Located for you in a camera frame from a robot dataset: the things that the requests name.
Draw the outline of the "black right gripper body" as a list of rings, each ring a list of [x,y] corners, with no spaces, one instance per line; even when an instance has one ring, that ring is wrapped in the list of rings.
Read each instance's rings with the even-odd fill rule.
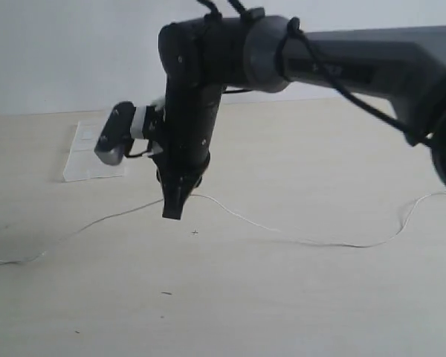
[[[155,157],[162,185],[200,181],[210,163],[210,142],[222,98],[221,84],[185,86],[168,82],[162,143]]]

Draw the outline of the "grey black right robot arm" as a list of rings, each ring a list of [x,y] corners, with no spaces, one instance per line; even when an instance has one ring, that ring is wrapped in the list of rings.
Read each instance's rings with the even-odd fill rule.
[[[203,17],[164,26],[158,52],[167,75],[158,164],[165,218],[181,218],[207,169],[228,86],[333,88],[408,144],[428,147],[446,187],[446,26],[306,33],[297,18]]]

